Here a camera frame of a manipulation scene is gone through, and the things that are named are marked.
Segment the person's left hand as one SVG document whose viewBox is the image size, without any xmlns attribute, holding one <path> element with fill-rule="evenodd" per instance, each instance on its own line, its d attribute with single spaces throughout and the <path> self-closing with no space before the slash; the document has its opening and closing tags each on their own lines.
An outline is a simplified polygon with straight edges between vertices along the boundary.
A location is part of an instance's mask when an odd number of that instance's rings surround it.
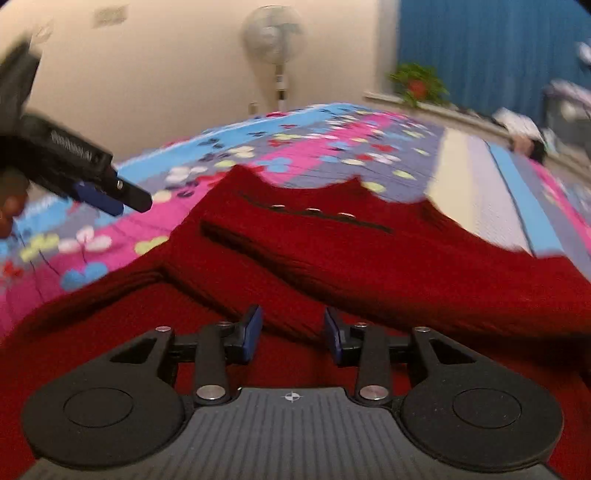
<svg viewBox="0 0 591 480">
<path fill-rule="evenodd" d="M 29 181 L 16 170 L 6 170 L 1 173 L 1 218 L 0 236 L 8 238 L 13 229 L 14 219 L 25 209 L 29 188 Z"/>
</svg>

